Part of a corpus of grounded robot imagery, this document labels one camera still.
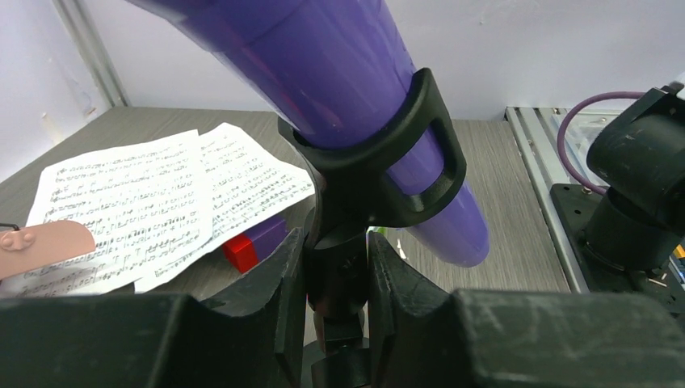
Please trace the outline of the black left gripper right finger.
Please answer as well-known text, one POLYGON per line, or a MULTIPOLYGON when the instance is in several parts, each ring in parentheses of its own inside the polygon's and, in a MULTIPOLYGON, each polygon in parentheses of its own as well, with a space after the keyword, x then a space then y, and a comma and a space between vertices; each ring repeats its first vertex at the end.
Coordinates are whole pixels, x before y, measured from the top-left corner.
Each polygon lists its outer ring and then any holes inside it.
POLYGON ((684 334, 634 294, 446 292, 368 236, 375 387, 681 387, 684 334))

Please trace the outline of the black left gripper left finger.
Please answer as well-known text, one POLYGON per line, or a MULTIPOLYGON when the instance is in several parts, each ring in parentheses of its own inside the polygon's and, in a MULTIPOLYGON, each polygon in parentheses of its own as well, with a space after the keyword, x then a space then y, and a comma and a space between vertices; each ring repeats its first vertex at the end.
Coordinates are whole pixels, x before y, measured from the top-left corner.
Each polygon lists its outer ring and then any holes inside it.
POLYGON ((298 387, 303 232, 214 296, 4 299, 4 387, 298 387))

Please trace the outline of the sheet music page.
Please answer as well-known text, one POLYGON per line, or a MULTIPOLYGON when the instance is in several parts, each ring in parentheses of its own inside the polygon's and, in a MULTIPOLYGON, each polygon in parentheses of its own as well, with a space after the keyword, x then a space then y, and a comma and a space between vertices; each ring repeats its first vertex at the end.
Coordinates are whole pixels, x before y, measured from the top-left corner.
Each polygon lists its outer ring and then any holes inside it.
POLYGON ((208 186, 196 130, 46 167, 28 224, 79 222, 95 250, 5 279, 1 295, 106 293, 192 253, 212 237, 208 186))
POLYGON ((200 143, 212 183, 213 235, 196 251, 136 280, 136 293, 169 282, 222 243, 315 193, 307 171, 280 161, 235 125, 218 125, 200 135, 200 143))

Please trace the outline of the black round base mic stand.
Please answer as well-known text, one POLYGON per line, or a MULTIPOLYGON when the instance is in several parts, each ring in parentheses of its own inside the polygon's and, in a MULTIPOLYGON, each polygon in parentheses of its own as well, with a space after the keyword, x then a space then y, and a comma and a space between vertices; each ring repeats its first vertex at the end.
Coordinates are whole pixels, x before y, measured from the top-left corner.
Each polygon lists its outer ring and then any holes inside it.
POLYGON ((397 113, 377 133, 318 148, 288 123, 279 135, 305 160, 315 187, 302 251, 317 340, 305 346, 304 387, 443 387, 468 349, 456 299, 409 266, 379 227, 416 226, 456 197, 466 161, 429 69, 418 70, 397 113), (388 169, 431 130, 443 167, 416 195, 388 169))

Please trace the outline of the pink music stand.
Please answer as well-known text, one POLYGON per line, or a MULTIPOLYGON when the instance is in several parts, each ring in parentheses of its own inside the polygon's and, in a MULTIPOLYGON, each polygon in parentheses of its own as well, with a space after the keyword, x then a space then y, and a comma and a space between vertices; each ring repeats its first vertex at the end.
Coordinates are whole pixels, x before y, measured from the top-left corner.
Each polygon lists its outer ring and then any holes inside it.
POLYGON ((1 278, 4 280, 95 251, 91 232, 75 221, 20 227, 1 224, 1 278))

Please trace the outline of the purple microphone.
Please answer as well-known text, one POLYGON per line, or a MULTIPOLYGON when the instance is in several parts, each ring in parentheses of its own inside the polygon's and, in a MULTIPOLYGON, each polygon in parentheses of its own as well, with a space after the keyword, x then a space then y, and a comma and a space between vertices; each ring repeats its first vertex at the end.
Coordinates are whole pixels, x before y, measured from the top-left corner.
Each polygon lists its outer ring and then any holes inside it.
MULTIPOLYGON (((234 70, 309 143, 353 146, 400 109, 417 71, 385 1, 127 1, 234 70)), ((428 127, 388 175, 408 195, 442 172, 448 145, 428 127)), ((442 261, 482 263, 489 231, 467 182, 409 232, 442 261)))

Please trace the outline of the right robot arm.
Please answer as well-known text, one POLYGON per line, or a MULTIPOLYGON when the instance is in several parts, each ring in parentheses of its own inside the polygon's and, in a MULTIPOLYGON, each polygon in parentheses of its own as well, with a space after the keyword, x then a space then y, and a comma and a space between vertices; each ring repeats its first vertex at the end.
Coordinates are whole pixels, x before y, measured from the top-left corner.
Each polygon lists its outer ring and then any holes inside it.
POLYGON ((653 88, 596 137, 588 167, 609 186, 586 249, 626 271, 660 267, 684 236, 684 84, 653 88))

